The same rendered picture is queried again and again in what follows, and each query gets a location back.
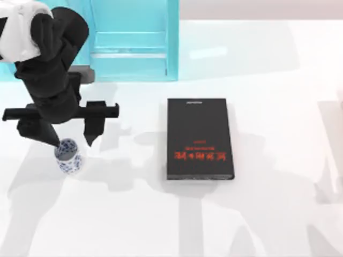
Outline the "black book with red lettering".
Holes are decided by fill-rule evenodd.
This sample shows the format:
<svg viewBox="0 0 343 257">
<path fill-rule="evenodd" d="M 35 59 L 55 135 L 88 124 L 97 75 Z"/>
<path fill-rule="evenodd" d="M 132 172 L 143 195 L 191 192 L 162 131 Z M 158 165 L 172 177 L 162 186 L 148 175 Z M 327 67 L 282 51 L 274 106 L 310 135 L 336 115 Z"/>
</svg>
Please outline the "black book with red lettering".
<svg viewBox="0 0 343 257">
<path fill-rule="evenodd" d="M 168 99 L 167 179 L 234 178 L 226 99 Z"/>
</svg>

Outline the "light blue rack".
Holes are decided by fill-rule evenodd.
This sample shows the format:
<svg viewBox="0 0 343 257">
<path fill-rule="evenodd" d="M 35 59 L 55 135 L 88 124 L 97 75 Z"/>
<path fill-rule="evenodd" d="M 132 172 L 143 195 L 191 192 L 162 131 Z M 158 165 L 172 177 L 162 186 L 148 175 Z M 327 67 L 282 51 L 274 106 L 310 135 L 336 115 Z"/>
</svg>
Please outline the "light blue rack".
<svg viewBox="0 0 343 257">
<path fill-rule="evenodd" d="M 178 80 L 179 0 L 39 0 L 68 7 L 90 34 L 70 72 L 84 82 Z"/>
</svg>

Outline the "blue and white cup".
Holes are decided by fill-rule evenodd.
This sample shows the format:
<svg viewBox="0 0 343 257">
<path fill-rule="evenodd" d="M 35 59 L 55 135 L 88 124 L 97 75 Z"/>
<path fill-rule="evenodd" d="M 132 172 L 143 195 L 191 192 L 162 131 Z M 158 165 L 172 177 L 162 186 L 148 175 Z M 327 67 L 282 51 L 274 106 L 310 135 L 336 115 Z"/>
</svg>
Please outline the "blue and white cup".
<svg viewBox="0 0 343 257">
<path fill-rule="evenodd" d="M 60 141 L 59 146 L 54 149 L 54 157 L 61 171 L 68 175 L 78 172 L 83 164 L 79 147 L 70 138 Z"/>
</svg>

